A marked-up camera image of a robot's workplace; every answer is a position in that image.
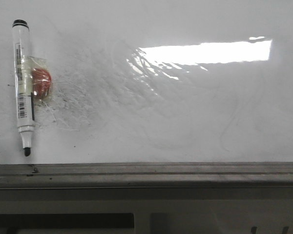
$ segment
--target black marker cap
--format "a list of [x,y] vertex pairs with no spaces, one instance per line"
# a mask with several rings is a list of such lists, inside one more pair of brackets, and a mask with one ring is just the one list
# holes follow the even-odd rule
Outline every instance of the black marker cap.
[[12,26],[12,28],[13,28],[14,26],[17,26],[17,25],[25,26],[26,28],[29,29],[27,22],[24,21],[24,20],[22,20],[22,19],[17,19],[17,20],[15,20],[15,21],[13,22],[13,26]]

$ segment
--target black object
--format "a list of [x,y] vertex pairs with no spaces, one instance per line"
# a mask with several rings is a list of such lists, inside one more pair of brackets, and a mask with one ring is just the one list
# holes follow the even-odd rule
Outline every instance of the black object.
[[17,26],[17,25],[25,26],[26,28],[28,28],[28,24],[27,24],[27,22],[24,21],[24,20],[22,20],[22,19],[17,19],[17,20],[15,20],[15,21],[13,22],[13,26],[12,26],[12,28],[13,28],[14,26]]
[[284,227],[282,230],[282,234],[288,234],[289,227]]
[[32,113],[33,121],[35,121],[34,93],[31,93],[31,113]]
[[117,214],[0,214],[0,228],[19,229],[134,228],[132,213]]
[[29,156],[30,155],[30,148],[28,148],[28,147],[24,148],[24,154],[26,157]]
[[251,233],[256,234],[257,233],[257,227],[252,227],[251,228]]

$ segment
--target dry erase marker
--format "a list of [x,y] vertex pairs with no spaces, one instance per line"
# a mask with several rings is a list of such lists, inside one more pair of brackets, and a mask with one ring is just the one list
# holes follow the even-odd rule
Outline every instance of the dry erase marker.
[[13,23],[15,91],[17,105],[17,127],[21,134],[25,156],[30,155],[32,135],[35,127],[33,84],[31,66],[28,56],[31,55],[29,28],[25,21],[17,19]]

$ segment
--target metal ledge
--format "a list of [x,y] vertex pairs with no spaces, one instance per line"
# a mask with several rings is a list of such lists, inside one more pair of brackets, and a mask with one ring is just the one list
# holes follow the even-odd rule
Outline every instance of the metal ledge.
[[0,189],[271,186],[293,186],[293,162],[0,165]]

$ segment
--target barcode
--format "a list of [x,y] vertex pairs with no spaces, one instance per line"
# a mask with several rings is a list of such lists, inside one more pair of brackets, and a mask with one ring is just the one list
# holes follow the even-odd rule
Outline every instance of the barcode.
[[[17,49],[15,50],[15,58],[16,58],[16,66],[21,65],[21,44],[17,44]],[[16,69],[16,74],[18,76],[18,80],[23,80],[22,70],[21,68]]]
[[27,111],[26,111],[26,99],[24,94],[18,95],[18,114],[19,118],[25,118],[27,117]]

